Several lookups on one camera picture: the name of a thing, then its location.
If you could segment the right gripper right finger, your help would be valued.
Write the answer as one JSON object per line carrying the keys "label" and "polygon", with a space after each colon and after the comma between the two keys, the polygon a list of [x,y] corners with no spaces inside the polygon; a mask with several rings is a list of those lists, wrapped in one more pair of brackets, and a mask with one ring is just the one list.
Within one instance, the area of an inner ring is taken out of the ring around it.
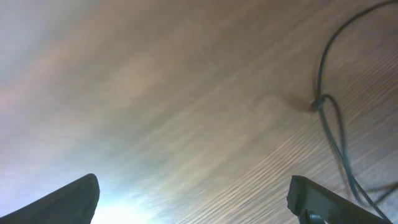
{"label": "right gripper right finger", "polygon": [[300,223],[385,224],[387,220],[300,175],[292,176],[288,209]]}

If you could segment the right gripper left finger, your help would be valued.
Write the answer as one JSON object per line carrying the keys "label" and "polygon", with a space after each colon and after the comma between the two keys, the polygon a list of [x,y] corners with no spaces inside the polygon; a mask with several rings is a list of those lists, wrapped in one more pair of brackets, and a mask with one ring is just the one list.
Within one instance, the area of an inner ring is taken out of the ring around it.
{"label": "right gripper left finger", "polygon": [[90,224],[99,197],[97,177],[87,174],[1,217],[1,224]]}

